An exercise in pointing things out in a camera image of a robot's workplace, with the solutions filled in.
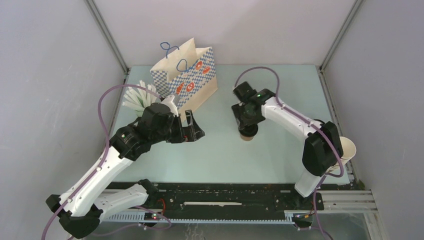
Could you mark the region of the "black cup lid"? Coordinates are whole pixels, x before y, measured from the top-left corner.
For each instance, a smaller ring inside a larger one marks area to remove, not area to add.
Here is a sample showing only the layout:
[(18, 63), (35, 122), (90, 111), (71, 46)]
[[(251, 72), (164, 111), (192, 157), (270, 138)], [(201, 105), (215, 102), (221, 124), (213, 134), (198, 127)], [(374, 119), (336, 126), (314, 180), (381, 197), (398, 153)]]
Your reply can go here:
[(259, 127), (257, 124), (248, 125), (239, 129), (239, 133), (248, 138), (253, 138), (258, 133)]

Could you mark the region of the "single brown paper cup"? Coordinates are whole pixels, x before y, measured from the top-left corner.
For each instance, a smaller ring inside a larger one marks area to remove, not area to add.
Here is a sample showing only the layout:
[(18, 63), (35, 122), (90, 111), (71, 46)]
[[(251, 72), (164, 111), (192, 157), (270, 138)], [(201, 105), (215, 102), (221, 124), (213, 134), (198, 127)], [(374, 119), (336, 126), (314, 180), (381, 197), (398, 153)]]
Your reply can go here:
[(255, 135), (256, 134), (253, 134), (253, 133), (245, 133), (245, 132), (241, 132), (240, 133), (240, 138), (243, 140), (243, 141), (251, 141), (254, 137), (255, 137)]

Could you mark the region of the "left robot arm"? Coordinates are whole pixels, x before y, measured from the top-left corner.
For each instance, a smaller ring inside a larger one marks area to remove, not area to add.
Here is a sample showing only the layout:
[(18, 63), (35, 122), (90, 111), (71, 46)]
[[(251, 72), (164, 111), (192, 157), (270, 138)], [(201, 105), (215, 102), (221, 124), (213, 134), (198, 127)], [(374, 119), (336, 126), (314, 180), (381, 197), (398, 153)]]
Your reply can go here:
[(187, 126), (169, 103), (153, 103), (141, 117), (119, 128), (90, 170), (67, 192), (52, 194), (46, 204), (59, 218), (63, 229), (76, 239), (90, 235), (100, 223), (123, 210), (144, 206), (153, 208), (159, 190), (148, 179), (128, 189), (101, 197), (101, 193), (124, 169), (151, 146), (160, 142), (195, 142), (205, 136), (191, 110), (185, 111)]

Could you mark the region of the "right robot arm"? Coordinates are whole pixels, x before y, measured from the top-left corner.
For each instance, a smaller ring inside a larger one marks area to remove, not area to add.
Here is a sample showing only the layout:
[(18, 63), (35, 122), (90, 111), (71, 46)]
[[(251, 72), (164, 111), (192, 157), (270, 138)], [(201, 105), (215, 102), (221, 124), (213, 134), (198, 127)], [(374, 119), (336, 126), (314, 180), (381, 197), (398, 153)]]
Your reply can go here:
[(344, 154), (337, 127), (331, 121), (322, 123), (311, 119), (283, 103), (268, 89), (254, 90), (248, 82), (233, 89), (239, 103), (232, 105), (240, 137), (250, 141), (258, 133), (258, 124), (273, 121), (304, 143), (304, 170), (295, 183), (291, 204), (304, 209), (311, 202), (311, 194), (332, 167), (339, 167)]

